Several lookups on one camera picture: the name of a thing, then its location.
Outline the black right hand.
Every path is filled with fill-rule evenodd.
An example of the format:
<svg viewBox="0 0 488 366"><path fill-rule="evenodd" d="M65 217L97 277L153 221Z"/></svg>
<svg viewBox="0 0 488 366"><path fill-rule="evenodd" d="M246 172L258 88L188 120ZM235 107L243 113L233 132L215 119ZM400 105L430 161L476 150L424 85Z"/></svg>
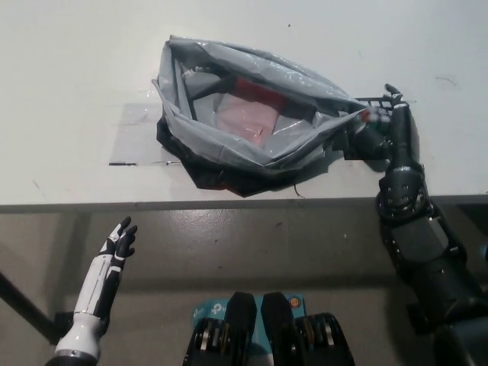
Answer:
<svg viewBox="0 0 488 366"><path fill-rule="evenodd" d="M384 89L380 98L361 99L365 109L349 127L348 141L361 160L388 161L391 168L419 168L410 105L395 86L387 83Z"/></svg>

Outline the white and black left hand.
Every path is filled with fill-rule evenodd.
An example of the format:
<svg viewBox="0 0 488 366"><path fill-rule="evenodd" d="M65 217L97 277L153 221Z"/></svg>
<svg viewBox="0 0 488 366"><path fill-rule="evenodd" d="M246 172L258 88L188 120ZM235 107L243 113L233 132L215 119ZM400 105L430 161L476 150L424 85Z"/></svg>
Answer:
<svg viewBox="0 0 488 366"><path fill-rule="evenodd" d="M134 253L137 226L130 223L131 218L126 217L117 224L93 258L75 305L73 324L56 345L56 356L99 360L99 342L108 329L125 262Z"/></svg>

